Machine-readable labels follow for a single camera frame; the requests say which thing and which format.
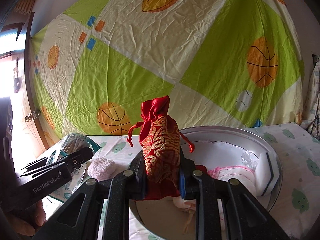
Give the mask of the pink edged white knit cloth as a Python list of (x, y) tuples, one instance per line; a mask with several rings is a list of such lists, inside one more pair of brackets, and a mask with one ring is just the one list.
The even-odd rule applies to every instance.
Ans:
[(255, 176), (250, 168), (245, 166), (216, 167), (212, 170), (208, 170), (208, 174), (212, 178), (222, 181), (229, 181), (232, 178), (237, 179), (254, 197), (257, 196)]

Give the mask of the printed diaper pack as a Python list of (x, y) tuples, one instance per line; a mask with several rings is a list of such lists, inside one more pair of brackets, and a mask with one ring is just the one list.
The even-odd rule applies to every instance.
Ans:
[(54, 164), (60, 160), (66, 162), (71, 180), (59, 189), (54, 190), (50, 196), (61, 202), (71, 197), (82, 182), (87, 162), (101, 149), (101, 146), (91, 138), (80, 133), (69, 133), (61, 139), (54, 151), (47, 159), (47, 164)]

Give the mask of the white sponge block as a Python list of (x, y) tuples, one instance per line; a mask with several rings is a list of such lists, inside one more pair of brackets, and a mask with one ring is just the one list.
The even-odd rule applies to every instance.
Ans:
[(280, 176), (276, 158), (272, 153), (260, 154), (254, 176), (257, 197), (269, 195)]

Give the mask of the fluffy pink sock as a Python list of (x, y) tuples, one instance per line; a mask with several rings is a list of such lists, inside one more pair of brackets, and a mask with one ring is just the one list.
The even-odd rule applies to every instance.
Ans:
[(103, 181), (110, 179), (115, 170), (116, 164), (114, 161), (100, 157), (91, 161), (87, 173), (91, 178)]

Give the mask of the round metal cookie tin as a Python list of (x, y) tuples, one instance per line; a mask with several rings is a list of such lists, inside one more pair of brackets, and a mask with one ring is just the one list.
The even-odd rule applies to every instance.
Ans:
[[(239, 128), (223, 126), (199, 126), (182, 129), (181, 132), (195, 144), (195, 151), (189, 153), (188, 145), (182, 141), (184, 156), (207, 170), (216, 167), (244, 166), (241, 155), (245, 151), (254, 153), (272, 153), (276, 158), (280, 176), (267, 196), (257, 200), (271, 211), (279, 196), (282, 184), (282, 166), (272, 146), (258, 135)], [(195, 239), (196, 215), (193, 216), (187, 233), (183, 233), (188, 214), (178, 209), (171, 197), (161, 200), (131, 201), (130, 209), (133, 217), (144, 230), (148, 230), (148, 239)]]

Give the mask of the red gold drawstring pouch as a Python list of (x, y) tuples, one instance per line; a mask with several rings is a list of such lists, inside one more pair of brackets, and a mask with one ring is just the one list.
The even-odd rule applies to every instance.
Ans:
[(131, 126), (127, 142), (132, 143), (134, 129), (141, 128), (139, 143), (142, 147), (145, 172), (147, 177), (146, 200), (159, 200), (164, 197), (178, 197), (180, 140), (189, 145), (189, 152), (194, 144), (183, 135), (177, 122), (168, 114), (169, 96), (144, 101), (141, 104), (142, 121)]

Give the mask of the brown wooden door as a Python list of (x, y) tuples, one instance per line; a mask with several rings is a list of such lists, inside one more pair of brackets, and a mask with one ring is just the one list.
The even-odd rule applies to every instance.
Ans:
[(33, 7), (35, 0), (20, 0), (14, 6), (13, 13), (24, 16), (25, 21), (17, 23), (6, 24), (2, 29), (2, 34), (8, 34), (10, 31), (17, 31), (14, 38), (15, 43), (12, 49), (1, 53), (1, 59), (11, 59), (16, 63), (16, 58), (19, 58), (18, 68), (22, 85), (18, 93), (13, 93), (11, 96), (12, 108), (14, 110), (14, 140), (17, 146), (27, 146), (36, 155), (43, 153), (49, 148), (49, 144), (44, 135), (44, 131), (40, 124), (40, 116), (30, 122), (25, 122), (24, 117), (35, 111), (39, 110), (35, 106), (32, 88), (30, 84), (30, 32), (31, 25), (34, 18)]

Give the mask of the cloud print table cloth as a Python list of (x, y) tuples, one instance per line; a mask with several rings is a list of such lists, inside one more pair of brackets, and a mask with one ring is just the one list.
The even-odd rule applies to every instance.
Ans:
[[(275, 150), (282, 184), (269, 211), (291, 239), (319, 239), (319, 141), (294, 123), (249, 128)], [(131, 239), (148, 239), (148, 230), (129, 211)]]

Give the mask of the brass door knob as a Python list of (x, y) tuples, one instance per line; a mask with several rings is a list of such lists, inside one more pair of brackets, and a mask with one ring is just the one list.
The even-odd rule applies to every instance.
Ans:
[(30, 122), (41, 116), (41, 111), (36, 109), (24, 117), (25, 122)]

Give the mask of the clear plastic wrapper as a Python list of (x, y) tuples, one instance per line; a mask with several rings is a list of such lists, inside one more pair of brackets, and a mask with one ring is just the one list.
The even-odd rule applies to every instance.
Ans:
[(257, 164), (258, 164), (259, 158), (252, 152), (250, 151), (245, 151), (241, 155), (241, 162), (244, 166), (255, 170)]

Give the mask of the door hanging ornament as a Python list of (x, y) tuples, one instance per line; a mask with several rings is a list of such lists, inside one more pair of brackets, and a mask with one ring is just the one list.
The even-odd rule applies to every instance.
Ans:
[(15, 67), (14, 67), (14, 93), (15, 94), (19, 92), (21, 85), (22, 85), (22, 79), (20, 77), (18, 62), (19, 62), (19, 58), (17, 57)]

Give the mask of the plaid cloth cover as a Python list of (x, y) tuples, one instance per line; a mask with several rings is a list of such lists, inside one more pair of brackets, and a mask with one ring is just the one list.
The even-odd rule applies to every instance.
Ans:
[(310, 77), (301, 126), (319, 140), (319, 61)]

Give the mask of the green cream sports bedsheet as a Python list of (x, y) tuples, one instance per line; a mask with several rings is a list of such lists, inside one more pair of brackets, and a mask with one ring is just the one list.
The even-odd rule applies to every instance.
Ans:
[(169, 96), (179, 128), (299, 123), (303, 60), (284, 0), (78, 0), (30, 41), (48, 144), (126, 135)]

